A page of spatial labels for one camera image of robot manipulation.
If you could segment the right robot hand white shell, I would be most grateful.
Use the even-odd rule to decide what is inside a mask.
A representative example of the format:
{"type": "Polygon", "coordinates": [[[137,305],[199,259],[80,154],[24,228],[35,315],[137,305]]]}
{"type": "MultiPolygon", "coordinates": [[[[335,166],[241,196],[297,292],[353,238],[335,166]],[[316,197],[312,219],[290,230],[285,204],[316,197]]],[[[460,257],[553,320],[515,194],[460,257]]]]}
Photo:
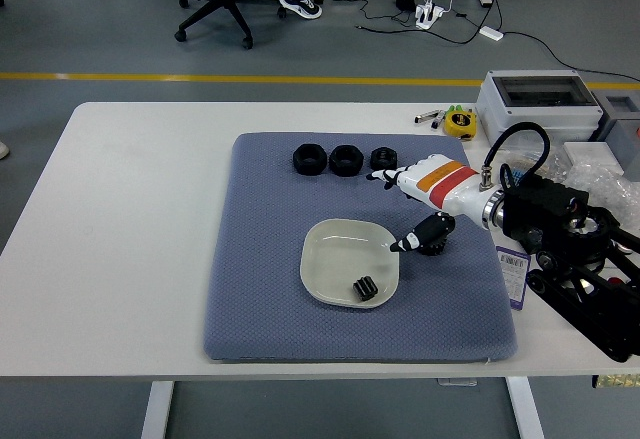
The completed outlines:
{"type": "Polygon", "coordinates": [[[432,154],[395,170],[377,170],[367,178],[383,181],[386,189],[396,186],[408,198],[434,210],[404,238],[393,243],[392,252],[441,253],[448,234],[455,229],[455,218],[460,215],[487,230],[492,211],[489,202],[499,191],[496,185],[483,185],[481,175],[469,166],[442,154],[432,154]]]}

